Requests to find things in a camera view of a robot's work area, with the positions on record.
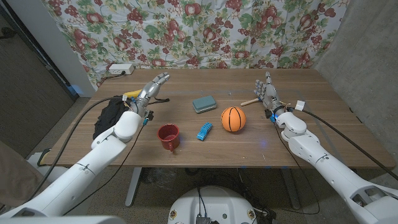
concrete wall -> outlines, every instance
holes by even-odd
[[[397,159],[398,2],[353,0],[315,68]]]
[[[93,96],[95,90],[83,66],[41,0],[7,0],[7,2],[75,91],[82,97]]]

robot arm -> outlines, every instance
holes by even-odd
[[[360,223],[394,223],[398,218],[398,190],[383,187],[360,178],[350,168],[327,152],[319,139],[307,130],[304,121],[280,108],[279,97],[271,84],[256,81],[254,92],[263,99],[263,105],[273,112],[275,123],[289,149],[310,163],[338,192]]]
[[[157,76],[142,89],[137,99],[140,113],[125,111],[119,121],[107,131],[101,133],[92,143],[92,150],[75,165],[69,168],[41,194],[29,202],[0,216],[2,218],[26,216],[55,217],[63,215],[79,201],[79,196],[93,181],[96,175],[112,163],[126,148],[136,133],[143,118],[149,114],[146,110],[151,97],[155,97],[160,86],[169,79],[168,73]]]

floral curtain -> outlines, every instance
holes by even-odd
[[[137,68],[310,68],[349,0],[42,0],[96,88]]]

wall outlet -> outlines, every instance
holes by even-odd
[[[113,64],[109,71],[112,75],[120,75],[123,71],[126,72],[126,75],[130,75],[134,71],[134,66],[132,64]]]

black cloth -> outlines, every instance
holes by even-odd
[[[120,97],[120,100],[112,99],[109,101],[108,106],[102,109],[101,115],[98,117],[98,120],[95,123],[93,139],[97,138],[97,136],[99,136],[101,133],[114,126],[116,122],[119,121],[123,112],[129,109],[124,105],[122,96],[115,97]]]

